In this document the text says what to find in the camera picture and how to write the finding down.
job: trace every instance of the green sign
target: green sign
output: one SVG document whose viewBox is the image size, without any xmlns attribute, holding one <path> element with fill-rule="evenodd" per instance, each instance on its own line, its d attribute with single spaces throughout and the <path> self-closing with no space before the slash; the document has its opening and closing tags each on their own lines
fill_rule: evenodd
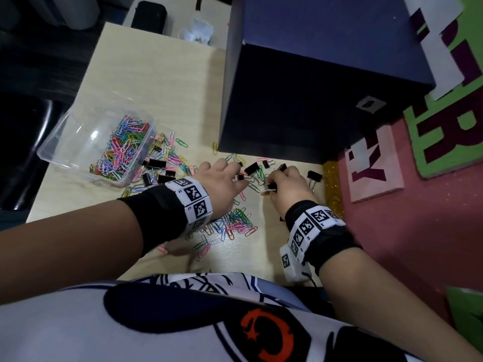
<svg viewBox="0 0 483 362">
<path fill-rule="evenodd" d="M 461 2 L 464 11 L 441 37 L 465 80 L 441 99 L 427 95 L 404 112 L 423 177 L 483 160 L 483 0 Z"/>
</svg>

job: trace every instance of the finger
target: finger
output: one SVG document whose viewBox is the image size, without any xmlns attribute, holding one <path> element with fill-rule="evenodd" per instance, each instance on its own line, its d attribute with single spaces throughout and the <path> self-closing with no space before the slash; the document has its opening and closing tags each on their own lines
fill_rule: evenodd
<svg viewBox="0 0 483 362">
<path fill-rule="evenodd" d="M 228 166 L 228 162 L 225 159 L 218 159 L 216 163 L 213 164 L 212 168 L 216 171 L 223 171 Z"/>
<path fill-rule="evenodd" d="M 287 170 L 284 171 L 284 173 L 289 176 L 289 177 L 299 177 L 300 172 L 295 166 L 289 166 Z"/>
<path fill-rule="evenodd" d="M 227 173 L 230 177 L 235 177 L 235 175 L 240 173 L 241 168 L 242 167 L 238 163 L 229 163 L 223 172 Z"/>
<path fill-rule="evenodd" d="M 287 170 L 285 170 L 284 172 L 280 171 L 280 170 L 273 170 L 269 177 L 267 178 L 267 182 L 270 183 L 273 183 L 273 182 L 279 182 L 281 180 L 284 180 L 285 178 L 287 178 L 287 176 L 285 175 L 285 173 L 287 172 Z"/>
<path fill-rule="evenodd" d="M 248 187 L 248 184 L 250 184 L 248 182 L 248 180 L 237 180 L 236 182 L 233 182 L 233 187 L 235 188 L 235 192 L 236 194 L 233 196 L 237 196 L 238 194 L 240 194 L 240 192 L 245 189 L 246 187 Z"/>
<path fill-rule="evenodd" d="M 207 171 L 211 167 L 211 164 L 208 161 L 204 161 L 199 164 L 197 171 Z"/>
</svg>

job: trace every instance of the gold glitter paper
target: gold glitter paper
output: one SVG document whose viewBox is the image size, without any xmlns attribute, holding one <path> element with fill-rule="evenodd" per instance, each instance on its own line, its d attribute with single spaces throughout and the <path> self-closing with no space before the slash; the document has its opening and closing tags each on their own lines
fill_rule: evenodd
<svg viewBox="0 0 483 362">
<path fill-rule="evenodd" d="M 339 180 L 339 163 L 327 161 L 322 165 L 326 185 L 326 205 L 341 219 L 344 219 L 342 207 L 341 182 Z"/>
</svg>

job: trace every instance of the left hand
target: left hand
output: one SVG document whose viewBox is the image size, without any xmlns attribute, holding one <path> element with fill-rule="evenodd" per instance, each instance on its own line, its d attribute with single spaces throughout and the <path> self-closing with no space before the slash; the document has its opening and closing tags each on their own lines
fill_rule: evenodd
<svg viewBox="0 0 483 362">
<path fill-rule="evenodd" d="M 247 180 L 233 181 L 240 173 L 238 163 L 228 163 L 219 159 L 213 166 L 207 161 L 201 163 L 193 178 L 201 183 L 210 196 L 213 208 L 212 219 L 226 215 L 233 207 L 233 199 L 246 187 Z"/>
</svg>

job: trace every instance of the hand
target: hand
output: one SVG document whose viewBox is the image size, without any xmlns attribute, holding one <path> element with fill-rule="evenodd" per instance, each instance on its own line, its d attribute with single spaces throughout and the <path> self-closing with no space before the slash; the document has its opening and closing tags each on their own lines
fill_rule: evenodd
<svg viewBox="0 0 483 362">
<path fill-rule="evenodd" d="M 233 181 L 240 173 L 238 163 L 227 163 L 219 159 L 213 167 L 207 161 L 201 163 L 193 178 L 201 183 L 210 196 L 213 207 L 212 219 L 219 219 L 226 215 L 233 207 L 233 199 L 246 187 L 247 180 Z"/>
<path fill-rule="evenodd" d="M 273 171 L 267 178 L 269 183 L 277 183 L 277 192 L 270 193 L 270 199 L 278 214 L 285 219 L 285 214 L 295 203 L 309 200 L 317 202 L 305 178 L 300 175 L 295 166 L 290 166 L 283 172 Z"/>
</svg>

